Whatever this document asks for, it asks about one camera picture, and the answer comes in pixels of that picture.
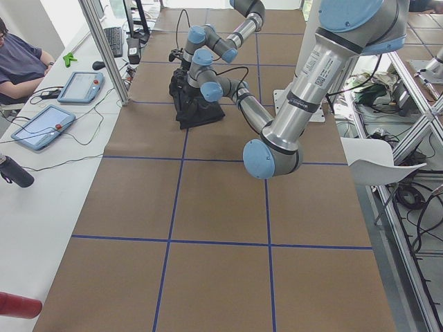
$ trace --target light blue tablet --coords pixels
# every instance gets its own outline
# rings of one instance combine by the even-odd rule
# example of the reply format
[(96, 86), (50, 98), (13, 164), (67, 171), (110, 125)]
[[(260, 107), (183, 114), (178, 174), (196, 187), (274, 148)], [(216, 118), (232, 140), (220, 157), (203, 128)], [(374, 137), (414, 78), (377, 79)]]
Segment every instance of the light blue tablet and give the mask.
[(74, 121), (74, 114), (57, 106), (49, 105), (14, 132), (11, 138), (29, 149), (41, 150)]
[(76, 71), (71, 74), (57, 101), (69, 104), (88, 104), (97, 96), (104, 79), (105, 77), (100, 72)]

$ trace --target black mouse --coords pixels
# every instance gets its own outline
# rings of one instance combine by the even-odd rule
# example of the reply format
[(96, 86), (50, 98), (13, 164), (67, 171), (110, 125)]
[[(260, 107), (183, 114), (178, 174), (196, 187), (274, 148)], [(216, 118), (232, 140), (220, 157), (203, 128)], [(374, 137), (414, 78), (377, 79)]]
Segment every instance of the black mouse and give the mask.
[(105, 67), (105, 63), (103, 61), (96, 61), (92, 64), (92, 69), (98, 71), (101, 68)]

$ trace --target black cylinder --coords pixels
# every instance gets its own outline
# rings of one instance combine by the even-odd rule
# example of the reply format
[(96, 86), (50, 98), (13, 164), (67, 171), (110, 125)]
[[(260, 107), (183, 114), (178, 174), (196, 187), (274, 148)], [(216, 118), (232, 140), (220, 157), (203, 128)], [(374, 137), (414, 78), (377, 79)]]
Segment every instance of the black cylinder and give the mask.
[(33, 176), (9, 156), (6, 156), (6, 160), (0, 164), (0, 173), (3, 178), (15, 182), (22, 188), (29, 187), (34, 183)]

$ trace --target person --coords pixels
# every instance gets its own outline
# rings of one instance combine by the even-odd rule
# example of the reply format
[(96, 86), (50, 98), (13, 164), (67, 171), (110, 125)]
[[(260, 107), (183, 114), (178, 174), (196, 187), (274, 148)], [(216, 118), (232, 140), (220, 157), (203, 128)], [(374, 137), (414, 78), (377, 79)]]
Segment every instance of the person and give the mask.
[(54, 65), (54, 58), (8, 32), (0, 18), (0, 104), (26, 102)]
[(430, 10), (434, 14), (443, 14), (443, 1), (441, 0), (410, 0), (410, 12), (426, 12)]

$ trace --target dark hair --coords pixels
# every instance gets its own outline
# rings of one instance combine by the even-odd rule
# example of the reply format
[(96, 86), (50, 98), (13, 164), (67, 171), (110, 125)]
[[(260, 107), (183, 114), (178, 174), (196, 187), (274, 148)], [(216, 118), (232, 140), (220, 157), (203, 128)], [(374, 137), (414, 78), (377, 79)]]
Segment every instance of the dark hair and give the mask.
[(5, 22), (0, 17), (0, 33), (6, 34), (8, 33), (8, 29), (6, 28)]

